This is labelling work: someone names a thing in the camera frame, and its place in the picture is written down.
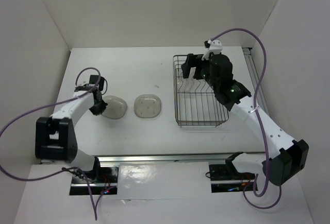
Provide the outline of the clear plate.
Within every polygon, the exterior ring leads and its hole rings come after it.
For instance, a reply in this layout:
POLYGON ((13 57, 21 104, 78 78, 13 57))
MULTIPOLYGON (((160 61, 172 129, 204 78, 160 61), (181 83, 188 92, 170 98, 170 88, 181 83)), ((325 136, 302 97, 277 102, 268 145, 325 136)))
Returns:
POLYGON ((190 88, 190 81, 189 79, 184 79, 182 75, 178 76, 176 78, 177 83, 177 92, 178 93, 187 93, 189 91, 190 88))
POLYGON ((184 79, 183 92, 191 93, 195 89, 196 80, 193 77, 184 79))

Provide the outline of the smoky plate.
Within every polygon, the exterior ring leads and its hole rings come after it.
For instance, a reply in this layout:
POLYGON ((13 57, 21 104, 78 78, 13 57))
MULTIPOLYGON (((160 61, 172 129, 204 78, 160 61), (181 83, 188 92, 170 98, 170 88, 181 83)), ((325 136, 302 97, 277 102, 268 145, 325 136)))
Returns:
POLYGON ((134 102, 134 113, 140 118, 155 118, 161 112, 161 100, 153 94, 142 94, 134 102))
POLYGON ((103 97, 103 101, 107 104, 102 116, 109 119, 121 119, 127 112, 127 103, 122 98, 108 95, 103 97))

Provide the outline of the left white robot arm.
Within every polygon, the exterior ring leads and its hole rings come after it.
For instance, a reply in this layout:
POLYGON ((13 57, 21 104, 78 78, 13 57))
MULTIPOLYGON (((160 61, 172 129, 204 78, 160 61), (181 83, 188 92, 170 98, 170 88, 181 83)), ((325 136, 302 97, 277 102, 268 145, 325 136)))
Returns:
POLYGON ((107 81, 104 77, 91 75, 89 82, 78 85, 73 100, 65 104, 50 117, 41 117, 36 122, 35 156, 41 160, 63 161, 83 172, 90 182, 102 176, 99 160, 78 149, 75 125, 90 111, 102 114, 107 103, 103 101, 102 90, 107 81))

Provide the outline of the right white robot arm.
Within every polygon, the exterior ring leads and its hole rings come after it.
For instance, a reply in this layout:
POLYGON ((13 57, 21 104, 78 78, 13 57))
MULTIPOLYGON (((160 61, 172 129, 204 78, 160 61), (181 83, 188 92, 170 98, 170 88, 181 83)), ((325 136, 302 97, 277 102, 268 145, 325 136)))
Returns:
POLYGON ((263 156, 237 152, 227 158, 225 173, 229 178, 236 179, 242 173, 264 174, 272 184, 281 186, 304 168, 308 144, 296 141, 259 107, 251 92, 234 79, 233 65, 226 55, 211 54, 209 60, 204 60, 202 55, 188 54, 181 65, 183 78, 189 77, 192 68, 194 79, 205 81, 216 100, 265 145, 263 156))

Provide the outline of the aluminium rail right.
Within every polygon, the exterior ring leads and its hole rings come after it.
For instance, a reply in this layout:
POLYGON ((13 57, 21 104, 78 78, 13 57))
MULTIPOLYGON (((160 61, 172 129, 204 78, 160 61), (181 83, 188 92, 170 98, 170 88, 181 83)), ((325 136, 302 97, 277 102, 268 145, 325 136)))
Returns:
MULTIPOLYGON (((246 64, 247 64, 247 67, 248 67, 248 70, 249 70, 249 74, 250 74, 250 77, 251 77, 251 80, 252 80, 253 87, 255 89, 257 87, 258 82, 259 82, 259 73, 257 71, 255 62, 254 62, 252 54, 251 54, 252 49, 248 48, 248 47, 243 47, 242 51, 243 51, 245 61, 246 61, 246 64)), ((257 94, 257 101, 258 101, 258 104, 260 105, 260 107, 267 114, 269 114, 268 106, 267 106, 267 103, 266 103, 265 96, 263 94, 262 87, 259 87, 258 94, 257 94)))

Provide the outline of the aluminium rail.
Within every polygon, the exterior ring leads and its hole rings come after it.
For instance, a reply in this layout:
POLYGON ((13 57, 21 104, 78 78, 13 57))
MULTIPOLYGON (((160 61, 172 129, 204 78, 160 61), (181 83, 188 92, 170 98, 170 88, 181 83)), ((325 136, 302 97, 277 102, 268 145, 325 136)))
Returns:
POLYGON ((196 154, 151 154, 151 155, 121 155, 98 156, 101 163, 148 163, 148 162, 190 162, 225 160, 233 153, 196 153, 196 154))
MULTIPOLYGON (((258 82, 259 82, 259 73, 257 71, 255 62, 254 62, 252 54, 251 54, 252 49, 248 48, 248 47, 243 47, 242 51, 243 51, 245 61, 246 61, 246 64, 247 64, 247 67, 248 67, 248 70, 249 70, 249 74, 250 74, 250 77, 251 77, 251 80, 252 80, 253 87, 255 89, 257 87, 258 82)), ((258 104, 260 105, 260 107, 267 114, 269 114, 268 106, 267 106, 267 103, 266 103, 265 96, 263 94, 262 87, 259 87, 258 94, 257 94, 257 101, 258 101, 258 104)))

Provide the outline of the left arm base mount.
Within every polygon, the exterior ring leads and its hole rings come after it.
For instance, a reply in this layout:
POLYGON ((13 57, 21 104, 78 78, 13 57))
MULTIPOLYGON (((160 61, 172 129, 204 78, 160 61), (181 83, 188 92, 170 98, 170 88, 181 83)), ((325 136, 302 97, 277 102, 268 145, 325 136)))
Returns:
MULTIPOLYGON (((118 193, 119 167, 101 167, 99 175, 94 179, 89 179, 92 195, 116 195, 118 193)), ((89 190, 82 174, 74 173, 69 191, 70 196, 89 195, 89 190)))

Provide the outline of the aluminium rail front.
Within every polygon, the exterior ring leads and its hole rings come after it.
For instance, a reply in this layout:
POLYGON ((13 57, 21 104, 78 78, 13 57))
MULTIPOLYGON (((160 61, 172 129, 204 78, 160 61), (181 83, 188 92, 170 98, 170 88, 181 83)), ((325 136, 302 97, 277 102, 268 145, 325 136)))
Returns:
POLYGON ((151 154, 151 155, 121 155, 98 156, 101 163, 148 163, 148 162, 190 162, 225 160, 233 153, 196 153, 196 154, 151 154))

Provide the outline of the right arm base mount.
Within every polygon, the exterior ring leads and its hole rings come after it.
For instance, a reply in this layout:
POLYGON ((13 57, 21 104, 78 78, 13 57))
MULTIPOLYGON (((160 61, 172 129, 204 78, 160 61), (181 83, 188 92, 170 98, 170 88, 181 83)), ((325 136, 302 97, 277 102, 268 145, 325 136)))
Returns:
POLYGON ((210 180, 211 192, 253 191, 255 174, 239 173, 231 162, 232 156, 224 159, 223 162, 212 162, 209 164, 209 170, 205 173, 205 176, 210 180))

